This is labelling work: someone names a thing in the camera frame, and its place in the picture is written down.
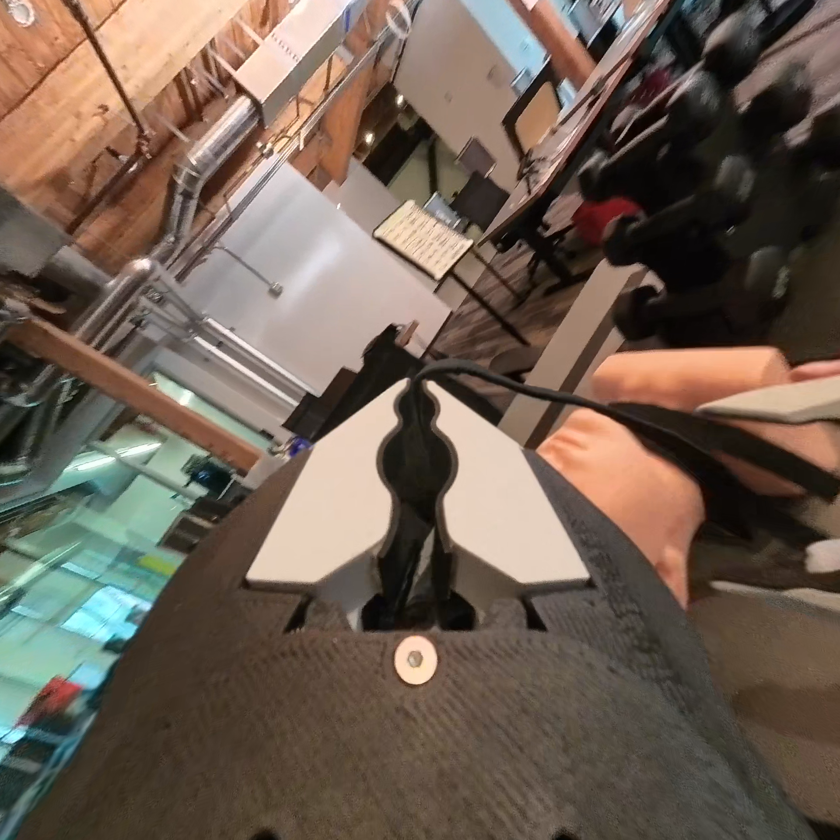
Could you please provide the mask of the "silver corrugated air duct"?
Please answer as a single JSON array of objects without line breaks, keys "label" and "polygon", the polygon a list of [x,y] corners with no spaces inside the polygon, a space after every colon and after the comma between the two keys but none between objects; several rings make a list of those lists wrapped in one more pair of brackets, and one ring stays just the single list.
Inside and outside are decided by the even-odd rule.
[{"label": "silver corrugated air duct", "polygon": [[173,259],[189,238],[201,193],[219,168],[260,124],[259,111],[247,96],[237,97],[222,116],[174,165],[161,224],[149,258]]}]

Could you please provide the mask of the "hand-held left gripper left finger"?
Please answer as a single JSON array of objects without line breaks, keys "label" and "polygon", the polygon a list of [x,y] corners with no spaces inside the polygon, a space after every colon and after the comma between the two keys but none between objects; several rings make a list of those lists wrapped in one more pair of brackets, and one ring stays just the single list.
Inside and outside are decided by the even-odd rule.
[{"label": "hand-held left gripper left finger", "polygon": [[308,595],[362,624],[376,596],[406,595],[421,557],[421,522],[401,507],[383,472],[386,443],[403,421],[400,380],[319,440],[249,567],[258,591]]}]

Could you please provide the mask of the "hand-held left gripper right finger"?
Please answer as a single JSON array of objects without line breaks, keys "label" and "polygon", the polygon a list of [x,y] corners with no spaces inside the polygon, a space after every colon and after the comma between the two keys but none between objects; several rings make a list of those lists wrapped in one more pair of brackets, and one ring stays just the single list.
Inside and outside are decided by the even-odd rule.
[{"label": "hand-held left gripper right finger", "polygon": [[438,504],[452,586],[467,601],[560,592],[591,576],[524,450],[440,385],[435,435],[454,463]]}]

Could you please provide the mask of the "red cloth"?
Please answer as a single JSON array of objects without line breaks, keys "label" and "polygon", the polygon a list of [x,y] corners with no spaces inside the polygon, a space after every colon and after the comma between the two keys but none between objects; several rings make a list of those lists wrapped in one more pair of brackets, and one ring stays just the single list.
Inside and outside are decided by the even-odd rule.
[{"label": "red cloth", "polygon": [[602,202],[584,200],[572,214],[572,225],[584,244],[598,248],[613,220],[642,212],[641,206],[625,196],[613,196]]}]

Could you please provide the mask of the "black office chair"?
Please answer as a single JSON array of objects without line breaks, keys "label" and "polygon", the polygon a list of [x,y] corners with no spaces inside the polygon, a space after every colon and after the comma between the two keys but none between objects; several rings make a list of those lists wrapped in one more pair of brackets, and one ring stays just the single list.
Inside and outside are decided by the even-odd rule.
[{"label": "black office chair", "polygon": [[747,217],[753,162],[733,138],[715,158],[702,150],[736,122],[728,90],[701,62],[627,125],[628,139],[613,152],[596,150],[583,163],[577,177],[585,203],[632,204],[603,227],[602,251],[613,265],[652,266]]}]

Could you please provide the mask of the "wooden beam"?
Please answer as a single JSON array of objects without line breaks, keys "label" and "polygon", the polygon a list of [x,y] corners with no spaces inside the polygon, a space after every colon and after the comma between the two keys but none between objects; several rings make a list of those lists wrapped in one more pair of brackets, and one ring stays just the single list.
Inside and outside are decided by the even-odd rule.
[{"label": "wooden beam", "polygon": [[246,475],[263,451],[154,388],[142,376],[41,318],[16,322],[7,341],[93,386]]}]

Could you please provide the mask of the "person's right hand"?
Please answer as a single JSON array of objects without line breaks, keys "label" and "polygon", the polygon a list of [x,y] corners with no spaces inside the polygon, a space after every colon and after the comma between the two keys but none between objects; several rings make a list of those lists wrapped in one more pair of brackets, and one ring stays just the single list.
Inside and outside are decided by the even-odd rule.
[{"label": "person's right hand", "polygon": [[[592,390],[606,403],[692,411],[726,396],[816,377],[816,366],[791,367],[770,347],[646,350],[607,358],[595,371]],[[706,517],[698,485],[624,426],[590,409],[572,411],[537,453],[630,538],[687,609],[689,549]]]}]

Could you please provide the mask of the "tan panel black frame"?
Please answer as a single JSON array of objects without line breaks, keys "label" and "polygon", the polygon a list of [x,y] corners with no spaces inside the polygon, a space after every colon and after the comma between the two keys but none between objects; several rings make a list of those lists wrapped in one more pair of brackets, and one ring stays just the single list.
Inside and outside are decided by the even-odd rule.
[{"label": "tan panel black frame", "polygon": [[562,111],[562,101],[552,68],[533,78],[519,93],[501,120],[501,127],[522,163],[526,156],[542,141]]}]

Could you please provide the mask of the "sign board on stand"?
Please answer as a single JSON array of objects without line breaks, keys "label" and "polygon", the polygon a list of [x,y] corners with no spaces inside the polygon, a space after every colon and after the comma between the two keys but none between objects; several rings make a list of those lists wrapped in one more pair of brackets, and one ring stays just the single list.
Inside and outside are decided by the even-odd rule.
[{"label": "sign board on stand", "polygon": [[473,239],[447,226],[414,201],[400,205],[391,215],[379,223],[372,237],[408,264],[421,270],[436,283],[438,291],[447,280],[452,280],[469,299],[474,301],[493,321],[522,347],[530,342],[487,299],[471,287],[457,272],[457,266],[468,255],[473,256],[497,283],[518,303],[524,298],[510,287],[507,281],[486,259]]}]

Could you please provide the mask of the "black ceiling pipe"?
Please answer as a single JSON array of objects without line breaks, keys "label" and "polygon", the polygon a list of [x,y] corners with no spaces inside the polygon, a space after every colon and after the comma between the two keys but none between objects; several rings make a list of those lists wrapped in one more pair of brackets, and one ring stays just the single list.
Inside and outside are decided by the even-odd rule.
[{"label": "black ceiling pipe", "polygon": [[88,15],[88,11],[80,1],[63,1],[62,3],[68,8],[71,16],[75,18],[79,24],[87,42],[93,49],[114,90],[117,92],[121,104],[129,114],[130,121],[133,124],[137,135],[136,151],[139,153],[141,158],[145,158],[147,160],[150,159],[152,132],[146,125],[144,119],[141,117],[140,111],[135,106],[126,87],[123,85],[115,66],[104,48],[104,44],[98,35],[98,31]]}]

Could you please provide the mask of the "long wooden table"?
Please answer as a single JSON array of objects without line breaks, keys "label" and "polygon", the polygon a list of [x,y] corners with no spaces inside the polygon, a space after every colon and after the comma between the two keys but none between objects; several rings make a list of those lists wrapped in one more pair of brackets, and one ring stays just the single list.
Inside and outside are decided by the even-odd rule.
[{"label": "long wooden table", "polygon": [[529,153],[521,178],[480,240],[498,245],[514,237],[530,247],[554,278],[548,293],[574,283],[559,240],[543,219],[608,128],[625,85],[664,36],[681,2],[646,1],[628,19],[571,106]]}]

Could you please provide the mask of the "white table leg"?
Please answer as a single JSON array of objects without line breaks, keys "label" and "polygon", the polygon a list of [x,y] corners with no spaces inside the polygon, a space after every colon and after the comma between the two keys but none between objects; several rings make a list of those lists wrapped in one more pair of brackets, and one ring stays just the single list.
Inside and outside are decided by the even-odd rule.
[{"label": "white table leg", "polygon": [[[624,342],[614,327],[613,305],[623,292],[640,285],[662,287],[656,274],[643,266],[614,267],[603,259],[527,375],[526,384],[588,396],[595,369]],[[520,446],[536,448],[564,423],[570,411],[515,395],[499,429]]]}]

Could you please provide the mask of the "silver metal pipe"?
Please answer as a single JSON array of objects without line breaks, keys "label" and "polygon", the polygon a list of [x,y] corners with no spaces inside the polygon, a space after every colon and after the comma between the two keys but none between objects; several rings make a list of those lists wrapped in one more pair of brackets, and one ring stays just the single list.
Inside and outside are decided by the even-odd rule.
[{"label": "silver metal pipe", "polygon": [[99,291],[93,303],[76,320],[70,331],[75,339],[100,347],[130,313],[142,289],[165,266],[159,255],[134,259]]}]

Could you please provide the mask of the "metal wall conduit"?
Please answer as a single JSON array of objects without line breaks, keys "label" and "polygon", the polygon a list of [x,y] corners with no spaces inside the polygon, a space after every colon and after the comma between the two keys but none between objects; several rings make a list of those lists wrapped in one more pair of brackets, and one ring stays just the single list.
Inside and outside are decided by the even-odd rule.
[{"label": "metal wall conduit", "polygon": [[216,245],[214,250],[225,254],[227,257],[231,258],[234,263],[236,263],[241,268],[245,269],[252,277],[256,278],[260,281],[267,289],[268,294],[278,299],[282,292],[283,287],[280,283],[270,280],[264,273],[262,273],[259,269],[255,268],[251,263],[249,263],[245,258],[237,255],[231,248],[228,248],[225,245]]}]

